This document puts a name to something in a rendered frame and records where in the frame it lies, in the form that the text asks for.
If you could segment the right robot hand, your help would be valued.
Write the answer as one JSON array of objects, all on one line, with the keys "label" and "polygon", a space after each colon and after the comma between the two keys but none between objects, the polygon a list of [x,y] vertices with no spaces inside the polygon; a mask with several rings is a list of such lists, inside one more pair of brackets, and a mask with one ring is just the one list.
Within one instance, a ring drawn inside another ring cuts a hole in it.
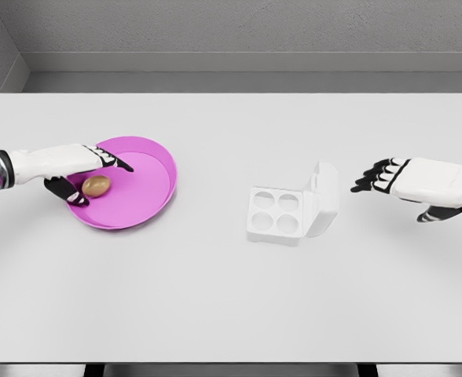
[{"label": "right robot hand", "polygon": [[462,165],[424,158],[389,158],[375,163],[351,192],[376,191],[427,203],[418,222],[445,221],[462,213]]}]

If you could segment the white egg box with lid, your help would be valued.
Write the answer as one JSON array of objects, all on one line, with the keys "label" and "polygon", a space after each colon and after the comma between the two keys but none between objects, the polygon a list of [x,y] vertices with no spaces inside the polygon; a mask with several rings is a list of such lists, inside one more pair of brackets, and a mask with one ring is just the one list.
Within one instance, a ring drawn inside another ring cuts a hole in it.
[{"label": "white egg box with lid", "polygon": [[247,239],[295,247],[321,236],[339,212],[339,175],[319,162],[301,190],[253,186],[247,209]]}]

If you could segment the pink round plate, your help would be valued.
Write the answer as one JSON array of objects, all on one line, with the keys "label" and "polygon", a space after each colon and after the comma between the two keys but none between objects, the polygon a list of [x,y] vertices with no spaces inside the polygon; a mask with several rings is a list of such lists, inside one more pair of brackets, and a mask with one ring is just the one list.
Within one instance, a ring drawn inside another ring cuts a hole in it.
[{"label": "pink round plate", "polygon": [[129,173],[118,167],[73,174],[68,180],[81,188],[90,177],[103,175],[111,187],[87,207],[68,209],[81,222],[98,229],[125,229],[139,225],[159,213],[170,201],[178,179],[171,153],[161,144],[145,137],[114,137],[98,144],[134,168]]}]

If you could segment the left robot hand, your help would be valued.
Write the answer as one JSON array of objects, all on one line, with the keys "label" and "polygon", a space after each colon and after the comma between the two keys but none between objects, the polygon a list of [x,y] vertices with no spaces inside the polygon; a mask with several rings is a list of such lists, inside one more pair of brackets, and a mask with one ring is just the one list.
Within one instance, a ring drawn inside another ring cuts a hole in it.
[{"label": "left robot hand", "polygon": [[40,159],[44,186],[58,198],[77,206],[87,207],[89,200],[67,179],[67,176],[118,167],[133,172],[134,168],[119,157],[96,145],[62,145],[36,151]]}]

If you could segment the brown egg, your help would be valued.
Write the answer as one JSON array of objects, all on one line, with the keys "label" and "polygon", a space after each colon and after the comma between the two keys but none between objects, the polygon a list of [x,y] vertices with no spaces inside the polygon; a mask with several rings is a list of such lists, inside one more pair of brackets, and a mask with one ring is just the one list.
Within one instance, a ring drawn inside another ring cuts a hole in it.
[{"label": "brown egg", "polygon": [[82,184],[82,192],[85,196],[103,196],[111,187],[110,178],[104,175],[95,175],[87,178]]}]

